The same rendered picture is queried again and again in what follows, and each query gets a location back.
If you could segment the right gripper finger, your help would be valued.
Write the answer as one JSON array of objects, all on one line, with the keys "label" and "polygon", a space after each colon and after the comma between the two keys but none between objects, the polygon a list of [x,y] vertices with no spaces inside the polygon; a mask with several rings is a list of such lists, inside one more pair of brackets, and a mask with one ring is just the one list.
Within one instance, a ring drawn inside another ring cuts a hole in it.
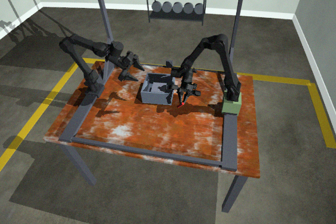
[{"label": "right gripper finger", "polygon": [[139,58],[137,59],[137,61],[135,62],[134,66],[135,68],[138,68],[142,71],[145,71],[145,69],[141,66],[141,64],[139,63]]},{"label": "right gripper finger", "polygon": [[132,76],[129,72],[126,75],[126,77],[124,78],[124,80],[130,80],[130,81],[138,81],[137,78],[135,78],[134,76]]}]

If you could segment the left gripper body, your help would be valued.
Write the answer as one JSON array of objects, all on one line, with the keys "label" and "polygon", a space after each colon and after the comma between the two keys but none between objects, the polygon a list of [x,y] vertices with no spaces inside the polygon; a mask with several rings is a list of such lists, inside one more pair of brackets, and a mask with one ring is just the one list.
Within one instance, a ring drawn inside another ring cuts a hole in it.
[{"label": "left gripper body", "polygon": [[[186,80],[186,82],[192,82],[192,79],[189,79],[189,78],[182,78],[182,80],[181,80],[181,82],[183,83],[184,81]],[[181,86],[182,86],[182,83],[181,83]],[[201,92],[200,91],[197,91],[197,90],[193,90],[193,91],[191,91],[191,90],[187,90],[187,89],[185,89],[185,88],[181,88],[181,86],[180,87],[178,87],[177,85],[175,85],[175,84],[171,84],[171,85],[169,85],[169,90],[177,90],[177,91],[181,91],[181,92],[186,92],[186,94],[187,93],[189,93],[189,94],[192,94],[192,95],[194,95],[194,96],[201,96]],[[171,88],[173,88],[173,89],[171,89]],[[197,95],[196,95],[197,94]]]}]

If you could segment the grey metal post with diagonal brace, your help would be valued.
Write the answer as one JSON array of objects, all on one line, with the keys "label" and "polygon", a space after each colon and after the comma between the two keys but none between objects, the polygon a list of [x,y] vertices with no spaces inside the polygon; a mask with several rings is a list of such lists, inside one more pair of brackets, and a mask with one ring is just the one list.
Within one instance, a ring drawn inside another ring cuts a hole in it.
[{"label": "grey metal post with diagonal brace", "polygon": [[[105,6],[105,3],[104,3],[104,0],[98,0],[98,3],[99,3],[99,6],[100,6],[101,15],[102,15],[102,18],[103,18],[104,26],[105,26],[107,37],[108,37],[107,44],[111,44],[111,42],[114,41],[114,40],[113,40],[113,35],[112,35],[109,19],[108,19],[108,14],[107,14],[106,6]],[[242,8],[242,3],[243,3],[243,0],[238,0],[238,5],[237,5],[238,8],[237,8],[237,11],[236,11],[236,17],[235,17],[235,23],[234,23],[234,31],[233,31],[233,35],[232,35],[231,44],[230,44],[230,50],[229,50],[229,57],[230,57],[231,64],[233,62],[234,44],[235,44],[235,39],[236,39],[236,33],[237,33],[237,28],[238,28],[238,23],[239,23],[239,17],[240,17],[240,12],[241,12],[241,8]],[[105,60],[103,80],[107,79],[108,64],[109,64],[109,61],[106,62],[106,60]]]}]

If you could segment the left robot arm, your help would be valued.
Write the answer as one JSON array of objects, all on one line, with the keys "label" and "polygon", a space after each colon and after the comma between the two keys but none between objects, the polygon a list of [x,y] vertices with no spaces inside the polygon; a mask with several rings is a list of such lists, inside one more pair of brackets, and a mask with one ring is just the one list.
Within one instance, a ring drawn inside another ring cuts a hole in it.
[{"label": "left robot arm", "polygon": [[[212,44],[210,44],[212,43]],[[239,82],[236,74],[233,72],[232,64],[230,61],[229,53],[228,53],[228,37],[224,34],[214,35],[211,37],[206,37],[201,40],[198,46],[194,49],[194,51],[187,56],[181,64],[181,67],[171,68],[171,77],[176,78],[189,78],[192,79],[193,73],[197,73],[195,68],[191,69],[196,58],[201,54],[204,49],[216,50],[216,52],[220,55],[222,65],[225,71],[224,84],[227,89],[227,101],[235,101],[238,102],[241,83]],[[183,75],[184,74],[184,75]],[[192,82],[186,82],[186,80],[182,83],[181,88],[189,89],[193,91],[196,90],[197,84],[192,84]]]}]

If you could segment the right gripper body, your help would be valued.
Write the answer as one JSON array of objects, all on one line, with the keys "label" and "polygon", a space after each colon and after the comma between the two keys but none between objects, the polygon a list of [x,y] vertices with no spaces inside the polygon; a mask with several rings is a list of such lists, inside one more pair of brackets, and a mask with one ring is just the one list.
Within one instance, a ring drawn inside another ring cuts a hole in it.
[{"label": "right gripper body", "polygon": [[[121,62],[119,61],[120,59],[122,60],[123,58],[120,56],[120,57],[118,58],[118,60],[116,61],[115,65],[116,65],[116,67],[119,67],[119,68],[121,68],[121,69],[124,69],[124,70],[122,70],[122,72],[120,73],[120,75],[119,75],[119,77],[118,77],[118,79],[119,79],[120,81],[122,81],[122,80],[126,77],[126,75],[127,75],[127,73],[128,73],[128,70],[130,69],[130,67],[131,67],[132,65],[135,64],[136,60],[138,59],[138,55],[134,55],[134,58],[132,59],[131,62],[129,62],[129,63],[127,64],[126,67],[123,66],[123,65],[121,64]],[[130,65],[129,65],[129,64],[130,64]]]}]

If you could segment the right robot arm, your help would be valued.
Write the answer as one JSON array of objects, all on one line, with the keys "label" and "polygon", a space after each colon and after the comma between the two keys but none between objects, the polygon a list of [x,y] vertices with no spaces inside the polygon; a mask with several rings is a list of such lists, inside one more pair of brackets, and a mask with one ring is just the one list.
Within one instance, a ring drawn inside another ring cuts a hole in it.
[{"label": "right robot arm", "polygon": [[[84,78],[86,80],[84,82],[84,85],[88,86],[89,88],[88,92],[96,93],[100,88],[100,86],[98,86],[98,83],[96,81],[99,78],[99,75],[95,70],[90,69],[89,66],[86,64],[86,62],[83,60],[82,56],[76,50],[76,44],[93,51],[95,55],[98,55],[101,58],[103,58],[108,54],[105,57],[106,62],[110,61],[113,64],[116,63],[119,56],[121,55],[124,45],[118,41],[112,41],[111,44],[106,44],[103,42],[93,42],[91,40],[80,37],[77,34],[73,34],[70,37],[66,37],[59,43],[59,47],[64,52],[70,54],[72,59],[82,70]],[[127,64],[131,62],[132,59],[134,58],[133,52],[128,51],[127,56],[125,58],[124,56],[122,56],[122,58],[123,59],[122,60],[120,59],[119,61],[123,66],[126,67]]]}]

